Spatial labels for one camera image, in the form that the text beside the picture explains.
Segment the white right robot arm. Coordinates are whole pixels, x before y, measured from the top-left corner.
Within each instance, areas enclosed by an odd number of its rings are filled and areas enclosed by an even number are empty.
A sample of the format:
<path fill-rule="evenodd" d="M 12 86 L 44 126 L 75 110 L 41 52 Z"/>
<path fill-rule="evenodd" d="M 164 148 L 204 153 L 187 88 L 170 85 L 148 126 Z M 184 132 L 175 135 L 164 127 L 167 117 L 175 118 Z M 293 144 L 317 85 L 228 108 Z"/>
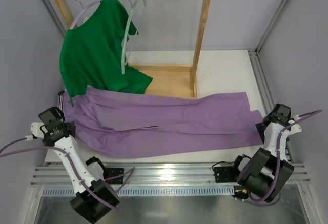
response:
<path fill-rule="evenodd" d="M 276 104 L 269 115 L 256 124 L 263 147 L 252 157 L 244 154 L 233 162 L 232 172 L 236 182 L 248 194 L 257 197 L 250 199 L 258 205 L 264 202 L 270 204 L 294 171 L 285 156 L 286 141 L 291 130 L 285 127 L 289 125 L 290 119 L 291 108 Z"/>

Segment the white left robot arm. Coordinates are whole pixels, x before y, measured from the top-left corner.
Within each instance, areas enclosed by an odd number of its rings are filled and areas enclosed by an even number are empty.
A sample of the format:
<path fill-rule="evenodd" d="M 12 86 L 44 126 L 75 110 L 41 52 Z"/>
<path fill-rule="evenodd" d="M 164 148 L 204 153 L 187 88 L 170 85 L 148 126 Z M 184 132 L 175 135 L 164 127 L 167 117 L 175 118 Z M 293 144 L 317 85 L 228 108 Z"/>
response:
<path fill-rule="evenodd" d="M 75 125 L 66 122 L 62 110 L 51 107 L 40 113 L 43 144 L 60 158 L 72 182 L 75 198 L 70 204 L 89 223 L 97 223 L 109 211 L 117 210 L 120 200 L 105 182 L 106 168 L 97 158 L 84 161 L 75 139 Z"/>

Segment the purple trousers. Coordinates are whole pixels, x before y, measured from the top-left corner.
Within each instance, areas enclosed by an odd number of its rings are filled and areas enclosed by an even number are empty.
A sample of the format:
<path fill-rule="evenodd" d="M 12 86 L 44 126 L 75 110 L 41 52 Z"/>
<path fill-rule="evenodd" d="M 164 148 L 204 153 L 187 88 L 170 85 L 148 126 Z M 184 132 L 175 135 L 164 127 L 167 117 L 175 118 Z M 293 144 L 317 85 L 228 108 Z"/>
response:
<path fill-rule="evenodd" d="M 111 158 L 135 159 L 259 146 L 246 93 L 219 93 L 200 99 L 99 90 L 70 98 L 58 94 L 65 120 L 87 148 Z"/>

